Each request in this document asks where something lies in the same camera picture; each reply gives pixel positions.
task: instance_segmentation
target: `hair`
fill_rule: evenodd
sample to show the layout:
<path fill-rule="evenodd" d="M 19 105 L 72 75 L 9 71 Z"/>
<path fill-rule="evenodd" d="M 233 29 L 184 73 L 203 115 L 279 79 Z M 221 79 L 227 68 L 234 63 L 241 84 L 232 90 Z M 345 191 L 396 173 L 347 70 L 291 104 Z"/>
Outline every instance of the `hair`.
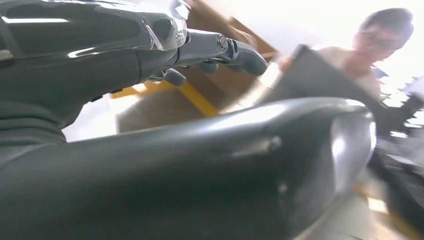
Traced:
<path fill-rule="evenodd" d="M 388 8 L 374 12 L 360 25 L 360 30 L 365 30 L 377 25 L 383 29 L 401 34 L 407 41 L 414 32 L 412 25 L 413 14 L 406 8 Z"/>

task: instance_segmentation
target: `robotic hand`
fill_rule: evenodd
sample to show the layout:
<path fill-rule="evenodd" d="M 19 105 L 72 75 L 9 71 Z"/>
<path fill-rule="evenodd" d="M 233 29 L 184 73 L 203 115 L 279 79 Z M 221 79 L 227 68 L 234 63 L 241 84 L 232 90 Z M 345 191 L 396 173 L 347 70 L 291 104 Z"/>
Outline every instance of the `robotic hand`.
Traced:
<path fill-rule="evenodd" d="M 179 0 L 169 8 L 114 0 L 2 1 L 0 101 L 15 104 L 13 114 L 48 112 L 63 128 L 82 105 L 106 93 L 147 80 L 183 84 L 177 66 L 264 73 L 267 63 L 251 46 L 187 29 L 188 12 Z"/>

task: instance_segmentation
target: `glossy metal surface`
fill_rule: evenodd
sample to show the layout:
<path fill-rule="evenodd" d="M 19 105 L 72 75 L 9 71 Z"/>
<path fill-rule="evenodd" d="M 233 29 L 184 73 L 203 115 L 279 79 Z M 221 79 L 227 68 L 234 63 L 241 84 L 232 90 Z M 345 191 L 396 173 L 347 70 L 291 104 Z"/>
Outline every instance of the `glossy metal surface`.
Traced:
<path fill-rule="evenodd" d="M 291 239 L 350 189 L 373 125 L 356 101 L 305 98 L 83 142 L 17 137 L 0 149 L 0 236 Z"/>
<path fill-rule="evenodd" d="M 122 48 L 168 51 L 182 46 L 187 33 L 185 19 L 145 2 L 1 1 L 0 14 L 0 48 L 14 60 L 78 58 Z"/>

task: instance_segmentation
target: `person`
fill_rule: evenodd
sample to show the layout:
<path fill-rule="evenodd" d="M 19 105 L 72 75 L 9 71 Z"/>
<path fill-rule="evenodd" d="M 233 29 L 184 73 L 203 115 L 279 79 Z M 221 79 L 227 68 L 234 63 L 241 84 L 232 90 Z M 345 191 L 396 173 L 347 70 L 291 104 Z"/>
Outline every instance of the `person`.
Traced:
<path fill-rule="evenodd" d="M 328 46 L 316 50 L 365 91 L 379 99 L 380 82 L 371 66 L 390 57 L 406 44 L 414 31 L 412 20 L 412 13 L 405 8 L 380 10 L 368 16 L 360 25 L 352 49 Z M 290 63 L 290 58 L 281 60 L 278 63 L 279 70 L 284 72 Z"/>

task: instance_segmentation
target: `robotic arm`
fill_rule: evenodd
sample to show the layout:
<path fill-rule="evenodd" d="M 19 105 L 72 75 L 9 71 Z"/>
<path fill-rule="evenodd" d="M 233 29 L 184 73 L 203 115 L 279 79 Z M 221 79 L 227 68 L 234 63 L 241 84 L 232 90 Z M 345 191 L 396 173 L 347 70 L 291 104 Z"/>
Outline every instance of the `robotic arm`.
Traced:
<path fill-rule="evenodd" d="M 187 30 L 180 13 L 146 2 L 2 1 L 0 14 L 0 100 L 44 108 L 60 128 L 106 93 L 148 80 L 181 85 L 177 66 L 267 68 L 249 45 Z"/>
<path fill-rule="evenodd" d="M 261 75 L 249 45 L 118 0 L 0 1 L 0 238 L 293 239 L 375 144 L 359 102 L 299 99 L 66 143 L 83 104 L 174 67 Z"/>

